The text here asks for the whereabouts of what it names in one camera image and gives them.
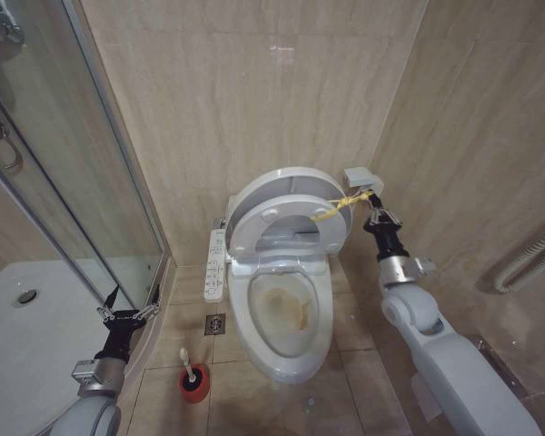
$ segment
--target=shower drain cover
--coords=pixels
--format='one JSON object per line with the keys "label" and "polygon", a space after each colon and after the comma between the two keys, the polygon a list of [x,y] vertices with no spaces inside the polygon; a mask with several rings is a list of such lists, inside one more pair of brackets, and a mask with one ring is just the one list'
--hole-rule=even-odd
{"label": "shower drain cover", "polygon": [[206,326],[204,328],[204,336],[211,334],[226,333],[226,313],[216,313],[215,315],[206,316]]}
{"label": "shower drain cover", "polygon": [[38,290],[29,289],[28,291],[22,292],[18,297],[16,297],[15,305],[18,307],[26,306],[28,303],[33,301],[38,296]]}

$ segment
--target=red toilet brush holder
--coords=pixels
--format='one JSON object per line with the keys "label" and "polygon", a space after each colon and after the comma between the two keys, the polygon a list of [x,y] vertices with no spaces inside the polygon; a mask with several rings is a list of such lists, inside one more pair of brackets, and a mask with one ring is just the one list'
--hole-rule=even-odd
{"label": "red toilet brush holder", "polygon": [[210,376],[208,368],[200,363],[191,365],[195,380],[190,381],[188,371],[184,368],[180,374],[178,386],[186,402],[196,403],[202,401],[210,391]]}

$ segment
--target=yellow rope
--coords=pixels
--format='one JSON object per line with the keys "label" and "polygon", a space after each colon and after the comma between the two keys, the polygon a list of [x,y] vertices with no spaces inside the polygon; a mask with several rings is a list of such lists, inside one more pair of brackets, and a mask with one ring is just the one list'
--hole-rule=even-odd
{"label": "yellow rope", "polygon": [[335,208],[331,209],[329,212],[324,213],[322,215],[313,216],[311,219],[316,223],[319,221],[326,220],[334,216],[337,213],[337,211],[339,211],[342,207],[357,203],[362,200],[368,200],[372,195],[373,195],[373,191],[370,190],[370,191],[365,191],[363,193],[360,193],[359,195],[355,195],[353,197],[343,197],[340,200],[330,200],[329,203],[337,203]]}

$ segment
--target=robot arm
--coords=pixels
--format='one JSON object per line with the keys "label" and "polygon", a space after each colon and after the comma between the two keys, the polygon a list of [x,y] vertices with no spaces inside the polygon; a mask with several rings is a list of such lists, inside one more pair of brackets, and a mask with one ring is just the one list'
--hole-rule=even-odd
{"label": "robot arm", "polygon": [[412,360],[452,427],[461,436],[541,435],[517,397],[466,338],[454,331],[431,294],[416,282],[434,270],[429,259],[411,258],[397,232],[401,223],[370,197],[364,230],[375,237],[381,310],[400,332]]}
{"label": "robot arm", "polygon": [[93,359],[75,365],[72,376],[79,383],[81,398],[56,421],[51,436],[114,436],[119,429],[121,411],[116,403],[124,385],[131,338],[160,306],[158,288],[152,304],[141,311],[114,312],[111,308],[118,291],[119,287],[115,288],[104,306],[97,309],[109,330],[107,340]]}

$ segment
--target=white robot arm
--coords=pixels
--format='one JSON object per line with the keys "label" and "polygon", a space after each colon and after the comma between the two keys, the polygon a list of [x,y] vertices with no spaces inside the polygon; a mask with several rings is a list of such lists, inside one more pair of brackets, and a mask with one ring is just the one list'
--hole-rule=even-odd
{"label": "white robot arm", "polygon": [[431,294],[416,284],[434,270],[412,259],[397,237],[401,223],[373,195],[363,228],[378,245],[381,309],[400,332],[411,357],[460,436],[541,435],[537,423],[477,348],[454,331]]}

